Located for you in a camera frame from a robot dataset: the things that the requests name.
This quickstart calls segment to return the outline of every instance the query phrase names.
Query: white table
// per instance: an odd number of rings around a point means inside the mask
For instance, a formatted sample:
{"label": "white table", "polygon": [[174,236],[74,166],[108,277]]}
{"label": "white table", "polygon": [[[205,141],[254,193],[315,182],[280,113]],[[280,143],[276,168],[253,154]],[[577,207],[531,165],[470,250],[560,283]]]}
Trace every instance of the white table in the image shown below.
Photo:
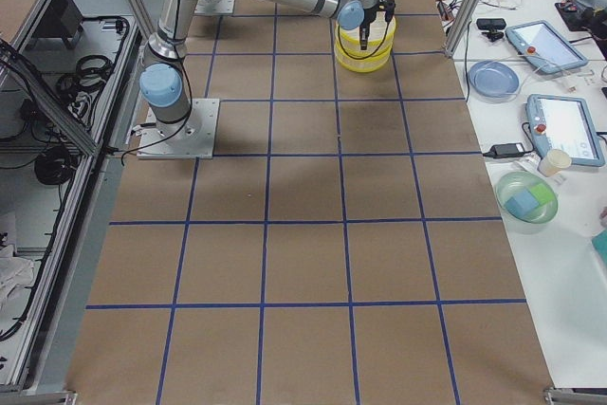
{"label": "white table", "polygon": [[[526,62],[508,63],[522,81],[532,70]],[[604,62],[591,62],[570,79],[572,95],[586,99],[598,130],[607,130],[607,99],[600,88]],[[463,63],[456,63],[466,87]],[[499,103],[471,89],[469,111],[486,151],[496,143],[523,142],[521,123],[530,94],[567,95],[560,77],[533,74],[513,101]],[[603,153],[607,148],[601,141]],[[487,160],[493,185],[512,161]],[[572,167],[560,178],[549,178],[559,196],[559,212],[548,224],[531,225],[504,212],[504,222],[519,269],[550,375],[557,388],[607,386],[607,268],[594,252],[591,238],[602,227],[598,220],[607,206],[607,167]]]}
{"label": "white table", "polygon": [[[547,20],[566,39],[587,36],[570,32],[554,3],[559,0],[505,0],[516,9],[495,9],[480,4],[476,18],[501,17],[509,26],[540,19]],[[592,40],[576,47],[590,63],[563,76],[533,73],[533,67],[517,56],[507,40],[491,43],[475,24],[470,26],[468,69],[474,62],[503,61],[525,84],[518,97],[498,102],[470,89],[469,111],[481,149],[508,142],[530,147],[521,124],[526,121],[524,104],[530,94],[569,95],[586,99],[595,127],[607,130],[607,99],[600,88],[606,86],[600,75],[607,65]],[[460,83],[466,91],[464,54],[466,37],[453,59]],[[566,86],[573,83],[576,91]],[[603,153],[607,147],[600,142]],[[515,160],[487,159],[487,172],[493,185],[511,172],[520,170]],[[533,170],[528,160],[527,169]],[[607,167],[574,166],[550,177],[559,196],[559,212],[544,225],[531,225],[503,213],[508,240],[519,270],[524,293],[543,350],[550,375],[557,388],[607,387],[607,267],[594,251],[591,239],[602,230],[598,216],[607,206]]]}
{"label": "white table", "polygon": [[[576,40],[588,36],[587,32],[571,32],[561,19],[554,4],[560,0],[487,0],[494,5],[514,9],[499,9],[485,4],[479,4],[472,15],[469,30],[468,60],[471,62],[483,60],[517,61],[516,50],[506,40],[491,43],[476,27],[478,18],[504,18],[508,26],[516,26],[540,19],[550,23],[565,39]],[[465,38],[456,49],[453,59],[463,60],[466,50]],[[593,40],[584,40],[575,44],[576,48],[589,60],[602,61],[603,55]]]}

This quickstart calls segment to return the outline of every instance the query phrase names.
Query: electronic device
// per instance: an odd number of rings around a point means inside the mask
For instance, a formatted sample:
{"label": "electronic device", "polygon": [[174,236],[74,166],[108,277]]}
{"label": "electronic device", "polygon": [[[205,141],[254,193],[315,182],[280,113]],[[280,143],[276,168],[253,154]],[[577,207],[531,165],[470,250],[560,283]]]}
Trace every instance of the electronic device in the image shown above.
{"label": "electronic device", "polygon": [[479,30],[504,30],[506,21],[504,18],[478,18],[476,26]]}
{"label": "electronic device", "polygon": [[506,28],[504,18],[478,18],[476,26],[479,30],[484,30],[483,35],[492,43],[504,38],[504,33],[501,31]]}
{"label": "electronic device", "polygon": [[533,94],[527,99],[526,113],[531,140],[540,156],[561,149],[575,165],[605,164],[584,99]]}
{"label": "electronic device", "polygon": [[583,54],[546,21],[506,28],[506,37],[530,64],[543,73],[559,73],[588,64]]}
{"label": "electronic device", "polygon": [[569,30],[572,32],[583,31],[584,21],[576,4],[573,2],[557,2],[554,6]]}

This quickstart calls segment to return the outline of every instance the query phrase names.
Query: green bowl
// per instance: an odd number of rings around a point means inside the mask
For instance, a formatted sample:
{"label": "green bowl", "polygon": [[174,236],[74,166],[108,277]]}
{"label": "green bowl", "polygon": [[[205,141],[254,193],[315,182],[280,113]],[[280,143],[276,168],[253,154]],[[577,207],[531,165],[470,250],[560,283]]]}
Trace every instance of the green bowl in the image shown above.
{"label": "green bowl", "polygon": [[[523,189],[529,189],[537,184],[543,183],[549,191],[552,193],[552,199],[546,204],[539,208],[527,213],[524,217],[516,217],[506,208],[506,202],[510,197]],[[554,193],[552,188],[541,178],[528,173],[526,171],[515,171],[508,173],[500,179],[495,186],[495,194],[500,206],[505,211],[515,216],[519,220],[523,220],[528,223],[546,223],[554,218],[559,210],[559,201],[557,195]]]}

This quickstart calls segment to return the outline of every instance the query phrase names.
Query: yellow bowl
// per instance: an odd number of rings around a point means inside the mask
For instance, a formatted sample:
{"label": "yellow bowl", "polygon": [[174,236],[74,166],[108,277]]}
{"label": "yellow bowl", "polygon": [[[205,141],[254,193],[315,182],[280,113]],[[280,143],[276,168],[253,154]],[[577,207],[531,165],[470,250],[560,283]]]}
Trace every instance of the yellow bowl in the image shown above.
{"label": "yellow bowl", "polygon": [[383,52],[380,52],[374,56],[369,58],[358,60],[349,57],[340,46],[339,42],[335,42],[335,57],[337,57],[338,62],[344,68],[347,68],[350,71],[356,71],[357,73],[369,73],[372,71],[379,70],[382,68],[386,62],[390,59],[390,51],[391,49],[385,49]]}
{"label": "yellow bowl", "polygon": [[[369,30],[369,39],[367,43],[367,49],[360,49],[359,42],[359,29],[344,30],[339,27],[338,24],[335,26],[336,42],[341,44],[341,47],[347,51],[351,56],[364,57],[375,52],[379,46],[379,50],[374,56],[382,54],[386,49],[392,49],[392,43],[395,38],[396,31],[396,18],[393,18],[388,24],[388,31],[386,32],[386,22],[384,21],[384,13],[380,12],[377,14],[377,19],[371,24]],[[386,38],[382,43],[383,34],[386,34]]]}

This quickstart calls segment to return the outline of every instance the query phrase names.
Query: paper cup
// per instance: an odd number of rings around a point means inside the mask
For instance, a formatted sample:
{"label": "paper cup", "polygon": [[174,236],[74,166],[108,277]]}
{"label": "paper cup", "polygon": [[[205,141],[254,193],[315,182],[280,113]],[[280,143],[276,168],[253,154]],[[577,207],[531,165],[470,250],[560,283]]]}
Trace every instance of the paper cup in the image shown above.
{"label": "paper cup", "polygon": [[571,157],[561,149],[550,149],[540,161],[538,171],[549,177],[571,166]]}

